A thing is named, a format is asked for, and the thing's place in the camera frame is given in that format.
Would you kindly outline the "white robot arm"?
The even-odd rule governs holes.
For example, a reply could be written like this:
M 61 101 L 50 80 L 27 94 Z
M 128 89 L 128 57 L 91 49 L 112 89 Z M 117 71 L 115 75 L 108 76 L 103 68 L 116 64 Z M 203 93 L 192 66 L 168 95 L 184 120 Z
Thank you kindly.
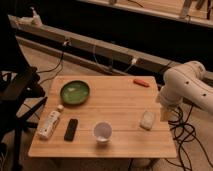
M 198 61 L 190 61 L 169 68 L 163 75 L 164 86 L 156 101 L 161 104 L 161 120 L 168 121 L 171 112 L 184 98 L 213 114 L 213 87 L 202 81 L 206 69 Z

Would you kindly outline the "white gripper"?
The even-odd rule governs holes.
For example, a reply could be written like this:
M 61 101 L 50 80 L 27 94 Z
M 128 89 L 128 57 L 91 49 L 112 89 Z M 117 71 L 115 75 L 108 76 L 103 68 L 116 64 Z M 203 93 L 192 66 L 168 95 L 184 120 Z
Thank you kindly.
M 160 109 L 161 120 L 163 122 L 166 122 L 170 120 L 170 110 L 175 109 L 179 106 L 180 96 L 167 88 L 162 88 L 157 95 L 156 102 L 160 103 L 163 107 Z

